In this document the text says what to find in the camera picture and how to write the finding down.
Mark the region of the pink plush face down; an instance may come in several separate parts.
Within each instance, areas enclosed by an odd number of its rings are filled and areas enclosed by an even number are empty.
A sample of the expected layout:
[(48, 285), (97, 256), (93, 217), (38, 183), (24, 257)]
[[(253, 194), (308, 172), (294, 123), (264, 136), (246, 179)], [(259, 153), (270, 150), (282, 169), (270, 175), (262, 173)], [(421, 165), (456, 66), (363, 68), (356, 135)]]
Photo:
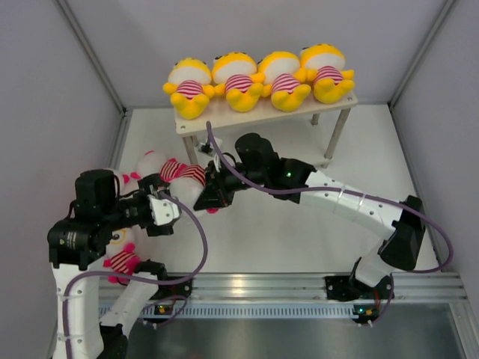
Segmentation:
[(171, 196), (193, 210), (206, 185), (204, 169), (170, 159), (160, 168), (159, 175), (169, 184)]

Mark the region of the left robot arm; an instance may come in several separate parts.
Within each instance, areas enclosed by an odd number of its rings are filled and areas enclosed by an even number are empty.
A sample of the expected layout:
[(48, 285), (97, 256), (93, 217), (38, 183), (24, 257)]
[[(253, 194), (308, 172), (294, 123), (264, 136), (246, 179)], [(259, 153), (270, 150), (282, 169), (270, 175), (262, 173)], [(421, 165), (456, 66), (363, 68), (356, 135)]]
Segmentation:
[(49, 262), (56, 283), (57, 344), (54, 358), (124, 358), (129, 333), (150, 298), (169, 289), (165, 265), (141, 261), (112, 311), (100, 318), (100, 278), (113, 233), (138, 225), (147, 234), (171, 235), (179, 208), (165, 199), (168, 184), (159, 174), (140, 179), (138, 188), (120, 194), (113, 171), (86, 171), (75, 181), (76, 197), (66, 218), (48, 232)]

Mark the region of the yellow frog plush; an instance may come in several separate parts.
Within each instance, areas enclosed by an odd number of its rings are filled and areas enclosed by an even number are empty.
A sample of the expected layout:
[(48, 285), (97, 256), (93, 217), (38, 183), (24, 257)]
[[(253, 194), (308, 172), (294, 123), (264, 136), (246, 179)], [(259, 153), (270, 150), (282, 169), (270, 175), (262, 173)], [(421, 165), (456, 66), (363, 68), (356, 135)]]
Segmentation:
[(314, 98), (325, 104), (339, 101), (355, 87), (354, 70), (345, 70), (346, 58), (335, 46), (318, 43), (299, 53), (300, 65), (307, 73)]
[(264, 75), (262, 97), (269, 97), (279, 111), (295, 111), (311, 93), (306, 82), (307, 71), (291, 52), (268, 54), (257, 63), (257, 70)]
[(162, 89), (183, 119), (194, 120), (215, 96), (212, 81), (212, 73), (204, 61), (184, 58), (173, 66)]
[(265, 79), (265, 75), (257, 71), (254, 59), (244, 52), (214, 58), (212, 77), (216, 95), (223, 96), (237, 112), (248, 112), (256, 106)]

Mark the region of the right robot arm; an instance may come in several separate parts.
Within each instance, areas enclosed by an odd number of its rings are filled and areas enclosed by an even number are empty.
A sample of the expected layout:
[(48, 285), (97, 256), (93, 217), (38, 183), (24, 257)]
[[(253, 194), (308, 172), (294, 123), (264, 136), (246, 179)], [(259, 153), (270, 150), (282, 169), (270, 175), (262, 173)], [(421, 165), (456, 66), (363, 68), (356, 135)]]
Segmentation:
[(257, 133), (241, 136), (235, 150), (239, 161), (234, 165), (220, 161), (208, 164), (205, 188), (194, 205), (196, 211), (230, 206), (236, 192), (255, 183), (277, 199), (330, 211), (380, 238), (367, 255), (355, 262), (350, 274), (325, 279), (328, 299), (345, 302), (387, 298), (392, 294), (391, 273), (396, 269), (415, 270), (425, 232), (419, 198), (376, 202), (313, 165), (281, 158), (271, 143)]

